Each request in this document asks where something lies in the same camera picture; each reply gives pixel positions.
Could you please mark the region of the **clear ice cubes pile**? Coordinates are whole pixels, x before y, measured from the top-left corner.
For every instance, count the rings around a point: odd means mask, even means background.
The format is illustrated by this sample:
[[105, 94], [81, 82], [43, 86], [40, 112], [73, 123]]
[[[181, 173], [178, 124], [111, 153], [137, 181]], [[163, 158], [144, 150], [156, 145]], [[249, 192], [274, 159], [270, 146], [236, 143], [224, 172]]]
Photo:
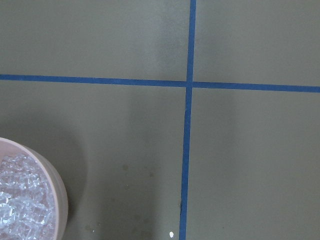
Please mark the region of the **clear ice cubes pile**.
[[0, 163], [0, 238], [52, 240], [55, 201], [40, 165], [29, 155], [6, 155]]

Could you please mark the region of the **pink bowl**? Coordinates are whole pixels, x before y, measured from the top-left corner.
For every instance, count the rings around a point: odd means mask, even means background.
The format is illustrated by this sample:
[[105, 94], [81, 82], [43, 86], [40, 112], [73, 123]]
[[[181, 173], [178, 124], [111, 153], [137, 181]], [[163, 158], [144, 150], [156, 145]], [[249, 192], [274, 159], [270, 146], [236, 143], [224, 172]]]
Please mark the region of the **pink bowl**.
[[55, 229], [52, 238], [61, 240], [67, 226], [69, 203], [66, 187], [60, 174], [44, 156], [35, 150], [2, 137], [0, 139], [0, 157], [16, 156], [17, 154], [25, 154], [32, 157], [47, 177], [55, 203]]

